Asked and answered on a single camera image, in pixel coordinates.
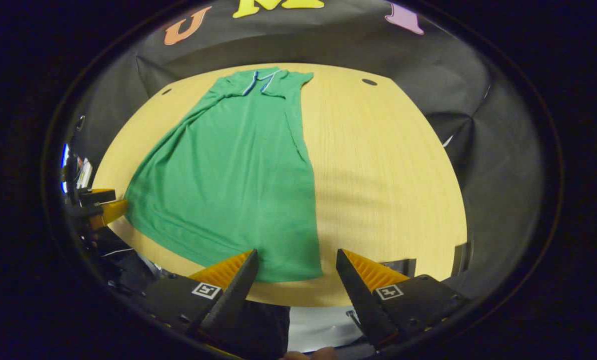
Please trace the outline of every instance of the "human hand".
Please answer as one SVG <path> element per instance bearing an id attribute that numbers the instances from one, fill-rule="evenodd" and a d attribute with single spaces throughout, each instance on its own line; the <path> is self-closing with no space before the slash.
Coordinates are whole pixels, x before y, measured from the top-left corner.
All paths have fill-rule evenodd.
<path id="1" fill-rule="evenodd" d="M 314 351 L 312 358 L 298 351 L 289 351 L 279 360 L 338 360 L 338 355 L 335 348 L 328 346 Z"/>

